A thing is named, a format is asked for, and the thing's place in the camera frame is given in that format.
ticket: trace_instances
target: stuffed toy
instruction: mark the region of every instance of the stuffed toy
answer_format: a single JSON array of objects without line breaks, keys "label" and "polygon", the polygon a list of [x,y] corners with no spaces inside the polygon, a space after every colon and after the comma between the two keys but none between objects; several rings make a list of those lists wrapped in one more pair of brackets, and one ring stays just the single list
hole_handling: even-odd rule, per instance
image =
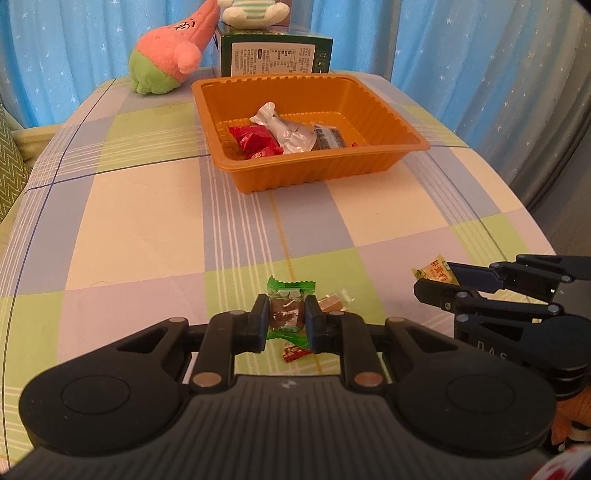
[{"label": "stuffed toy", "polygon": [[145,95],[179,87],[201,64],[219,18],[217,0],[205,0],[182,22],[142,35],[129,57],[132,89]]},{"label": "stuffed toy", "polygon": [[275,0],[218,0],[225,8],[222,20],[231,27],[242,30],[268,28],[287,18],[290,8]]}]

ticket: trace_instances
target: metal screw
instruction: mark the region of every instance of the metal screw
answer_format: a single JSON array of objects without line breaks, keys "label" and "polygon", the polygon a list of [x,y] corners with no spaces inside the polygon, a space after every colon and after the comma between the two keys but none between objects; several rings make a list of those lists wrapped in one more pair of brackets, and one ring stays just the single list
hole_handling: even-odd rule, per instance
[{"label": "metal screw", "polygon": [[193,383],[198,387],[210,388],[222,383],[222,376],[215,372],[201,372],[193,377]]},{"label": "metal screw", "polygon": [[377,372],[361,372],[355,375],[353,381],[360,387],[372,388],[380,386],[384,381],[384,376]]}]

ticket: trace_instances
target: nutrition label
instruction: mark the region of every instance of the nutrition label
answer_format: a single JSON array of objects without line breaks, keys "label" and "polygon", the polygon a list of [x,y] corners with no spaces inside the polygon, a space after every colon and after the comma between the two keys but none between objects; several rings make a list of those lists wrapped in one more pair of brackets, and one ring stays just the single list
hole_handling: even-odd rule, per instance
[{"label": "nutrition label", "polygon": [[312,73],[315,53],[301,43],[234,43],[232,75]]}]

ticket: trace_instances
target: patrick star plush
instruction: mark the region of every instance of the patrick star plush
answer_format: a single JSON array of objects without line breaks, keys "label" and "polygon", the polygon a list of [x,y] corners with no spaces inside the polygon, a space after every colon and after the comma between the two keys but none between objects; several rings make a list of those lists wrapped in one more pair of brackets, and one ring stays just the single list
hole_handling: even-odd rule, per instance
[{"label": "patrick star plush", "polygon": [[179,87],[201,64],[219,19],[217,0],[204,0],[181,22],[146,32],[129,57],[133,90],[162,94]]}]

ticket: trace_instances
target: orange plastic tray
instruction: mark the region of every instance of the orange plastic tray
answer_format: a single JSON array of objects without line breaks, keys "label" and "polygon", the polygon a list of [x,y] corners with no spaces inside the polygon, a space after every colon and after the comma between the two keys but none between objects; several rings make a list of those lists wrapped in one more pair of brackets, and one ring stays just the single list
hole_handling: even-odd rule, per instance
[{"label": "orange plastic tray", "polygon": [[[348,75],[271,75],[201,80],[193,94],[216,166],[242,193],[388,170],[429,143],[387,103]],[[249,125],[267,102],[282,117],[337,127],[357,147],[244,160],[228,127]]]}]

